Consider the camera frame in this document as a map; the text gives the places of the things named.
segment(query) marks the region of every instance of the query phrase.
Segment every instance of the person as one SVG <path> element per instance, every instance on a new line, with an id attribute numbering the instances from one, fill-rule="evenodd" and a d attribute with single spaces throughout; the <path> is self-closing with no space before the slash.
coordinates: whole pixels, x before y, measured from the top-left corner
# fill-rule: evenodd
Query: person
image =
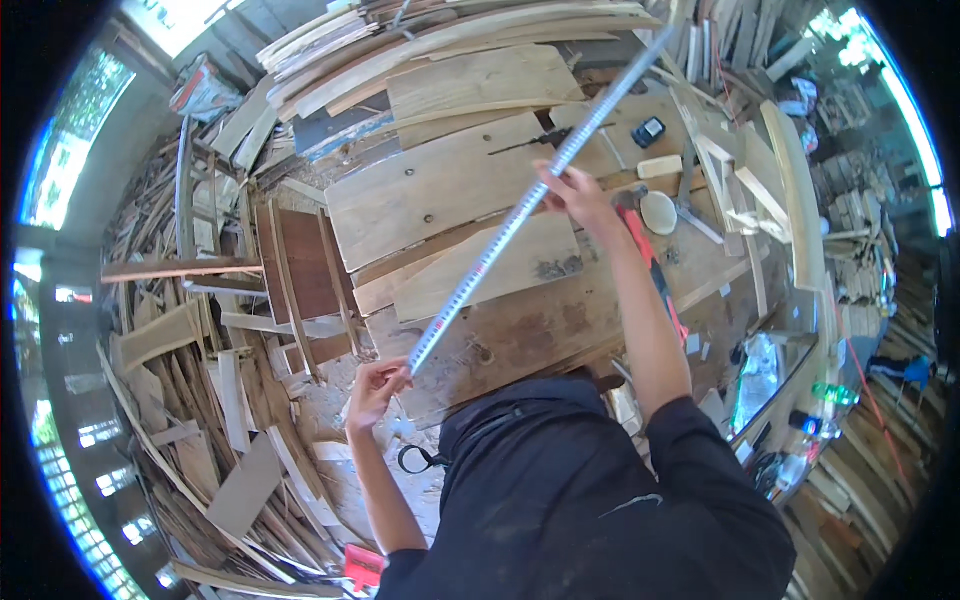
<path id="1" fill-rule="evenodd" d="M 448 463 L 432 547 L 372 429 L 413 385 L 406 358 L 357 371 L 347 438 L 373 534 L 388 558 L 377 597 L 783 597 L 796 552 L 694 404 L 689 366 L 654 281 L 609 196 L 586 173 L 535 163 L 603 248 L 615 279 L 636 402 L 657 476 L 582 378 L 524 380 L 448 417 Z"/>
<path id="2" fill-rule="evenodd" d="M 923 354 L 902 359 L 874 356 L 867 361 L 867 373 L 880 373 L 904 382 L 916 381 L 922 392 L 930 377 L 936 376 L 937 363 L 930 362 Z"/>

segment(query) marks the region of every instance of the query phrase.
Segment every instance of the black strap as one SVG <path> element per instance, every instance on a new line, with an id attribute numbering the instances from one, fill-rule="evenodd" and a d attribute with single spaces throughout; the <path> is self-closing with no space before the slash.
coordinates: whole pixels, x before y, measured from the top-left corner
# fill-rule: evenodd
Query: black strap
<path id="1" fill-rule="evenodd" d="M 420 456 L 422 456 L 423 460 L 426 462 L 426 467 L 420 470 L 410 470 L 403 464 L 403 457 L 406 456 L 407 452 L 413 449 L 417 449 L 420 451 Z M 405 472 L 410 473 L 411 475 L 417 475 L 419 473 L 423 473 L 424 471 L 426 471 L 431 467 L 449 467 L 450 466 L 449 461 L 447 461 L 446 458 L 444 458 L 440 454 L 438 454 L 437 456 L 430 456 L 429 452 L 419 447 L 418 445 L 412 445 L 412 444 L 408 444 L 400 450 L 400 453 L 397 454 L 396 456 L 396 463 L 400 465 L 400 468 L 402 468 Z"/>

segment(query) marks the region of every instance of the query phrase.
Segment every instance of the hand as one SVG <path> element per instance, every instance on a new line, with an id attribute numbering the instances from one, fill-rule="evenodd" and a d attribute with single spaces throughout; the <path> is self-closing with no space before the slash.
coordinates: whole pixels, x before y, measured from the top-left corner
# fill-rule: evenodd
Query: hand
<path id="1" fill-rule="evenodd" d="M 387 412 L 390 398 L 407 387 L 413 387 L 413 380 L 406 356 L 360 365 L 350 395 L 347 429 L 372 430 Z"/>
<path id="2" fill-rule="evenodd" d="M 608 238 L 611 231 L 616 230 L 613 228 L 623 227 L 610 205 L 610 195 L 600 189 L 600 184 L 590 174 L 566 167 L 562 175 L 555 177 L 549 166 L 547 160 L 534 161 L 537 174 L 550 188 L 550 193 L 543 199 L 547 209 L 570 215 L 598 241 Z"/>

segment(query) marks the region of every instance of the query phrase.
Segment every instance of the black shirt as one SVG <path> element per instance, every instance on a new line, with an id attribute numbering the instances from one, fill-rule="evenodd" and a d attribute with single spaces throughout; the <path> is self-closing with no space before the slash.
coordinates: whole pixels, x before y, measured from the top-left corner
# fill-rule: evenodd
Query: black shirt
<path id="1" fill-rule="evenodd" d="M 780 515 L 689 397 L 647 426 L 657 478 L 592 383 L 516 384 L 444 423 L 429 551 L 391 554 L 378 598 L 783 597 Z"/>

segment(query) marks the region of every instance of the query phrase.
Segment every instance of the tape measure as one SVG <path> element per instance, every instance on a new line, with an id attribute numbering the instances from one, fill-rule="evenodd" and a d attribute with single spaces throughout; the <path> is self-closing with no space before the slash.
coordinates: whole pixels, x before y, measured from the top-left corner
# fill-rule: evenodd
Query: tape measure
<path id="1" fill-rule="evenodd" d="M 666 46 L 667 40 L 673 33 L 672 25 L 665 25 L 660 30 L 660 35 L 654 43 L 646 50 L 640 52 L 633 61 L 620 73 L 619 77 L 608 88 L 603 99 L 593 108 L 587 119 L 577 126 L 577 129 L 567 137 L 560 149 L 554 155 L 550 162 L 550 173 L 559 177 L 566 169 L 577 153 L 583 150 L 590 137 L 597 131 L 604 120 L 613 111 L 617 103 L 623 99 L 630 91 L 630 88 L 636 84 L 647 69 L 654 63 L 660 51 Z M 514 238 L 520 227 L 526 222 L 527 218 L 533 214 L 537 205 L 546 196 L 549 191 L 543 181 L 538 181 L 520 200 L 514 210 L 507 216 L 507 220 L 500 231 L 494 236 L 490 244 L 480 254 L 480 257 L 473 263 L 473 266 L 464 276 L 463 280 L 457 285 L 449 300 L 446 301 L 444 308 L 434 317 L 430 325 L 424 330 L 420 341 L 410 353 L 408 365 L 410 373 L 416 375 L 430 356 L 430 352 L 443 338 L 444 333 L 450 327 L 450 324 L 456 318 L 460 309 L 464 307 L 470 296 L 483 281 L 484 276 L 503 250 Z"/>

